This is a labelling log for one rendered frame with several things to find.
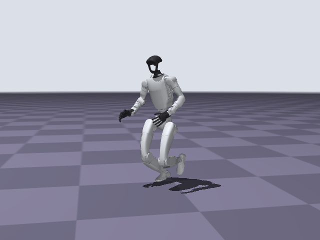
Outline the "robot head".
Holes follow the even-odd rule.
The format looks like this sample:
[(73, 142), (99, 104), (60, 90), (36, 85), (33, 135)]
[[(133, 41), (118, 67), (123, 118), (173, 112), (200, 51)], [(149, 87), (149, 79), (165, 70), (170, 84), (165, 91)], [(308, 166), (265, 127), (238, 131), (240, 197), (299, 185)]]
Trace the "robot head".
[[(160, 70), (158, 70), (158, 64), (162, 62), (162, 59), (157, 56), (157, 55), (153, 55), (151, 57), (149, 57), (146, 61), (147, 65), (148, 65), (148, 68), (149, 68), (149, 71), (154, 74), (153, 78), (157, 78), (161, 75), (163, 75)], [(155, 66), (155, 70), (151, 70), (151, 66), (150, 65), (154, 65)], [(158, 74), (161, 74), (161, 75), (158, 75)]]

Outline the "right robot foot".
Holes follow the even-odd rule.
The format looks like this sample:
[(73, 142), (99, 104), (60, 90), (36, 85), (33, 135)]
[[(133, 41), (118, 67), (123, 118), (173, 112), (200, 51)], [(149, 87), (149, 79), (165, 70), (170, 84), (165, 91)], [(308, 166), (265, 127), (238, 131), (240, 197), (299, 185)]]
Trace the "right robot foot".
[(166, 178), (169, 178), (171, 176), (170, 172), (167, 170), (167, 173), (161, 173), (156, 179), (156, 182), (161, 182), (163, 180), (165, 180)]

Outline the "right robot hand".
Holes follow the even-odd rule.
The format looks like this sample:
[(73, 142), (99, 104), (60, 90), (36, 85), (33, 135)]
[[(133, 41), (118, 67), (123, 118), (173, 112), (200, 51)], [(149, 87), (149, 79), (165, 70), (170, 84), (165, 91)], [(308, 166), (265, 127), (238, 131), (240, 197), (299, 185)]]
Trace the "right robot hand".
[(132, 112), (134, 111), (135, 111), (134, 109), (129, 109), (129, 110), (124, 109), (123, 112), (121, 112), (119, 115), (119, 121), (121, 122), (121, 119), (125, 118), (126, 116), (130, 117)]

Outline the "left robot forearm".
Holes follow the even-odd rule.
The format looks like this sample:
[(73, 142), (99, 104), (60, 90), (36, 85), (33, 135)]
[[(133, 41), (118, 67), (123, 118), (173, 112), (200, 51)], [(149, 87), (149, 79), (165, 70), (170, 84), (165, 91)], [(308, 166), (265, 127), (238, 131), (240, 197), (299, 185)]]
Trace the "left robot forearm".
[(185, 101), (185, 97), (181, 95), (178, 98), (178, 100), (174, 102), (174, 104), (171, 106), (171, 108), (168, 109), (167, 112), (168, 112), (169, 116), (174, 114), (178, 109), (180, 109), (181, 106), (184, 104), (184, 101)]

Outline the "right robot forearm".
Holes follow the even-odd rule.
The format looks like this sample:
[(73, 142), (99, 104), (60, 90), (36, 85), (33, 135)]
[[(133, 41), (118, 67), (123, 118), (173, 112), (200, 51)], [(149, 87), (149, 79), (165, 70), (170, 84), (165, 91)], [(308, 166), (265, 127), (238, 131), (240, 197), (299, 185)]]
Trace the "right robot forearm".
[[(137, 101), (138, 101), (138, 99), (137, 99)], [(131, 112), (131, 116), (134, 116), (135, 113), (141, 108), (141, 104), (137, 101), (135, 102), (134, 106), (131, 108), (134, 110), (133, 112)]]

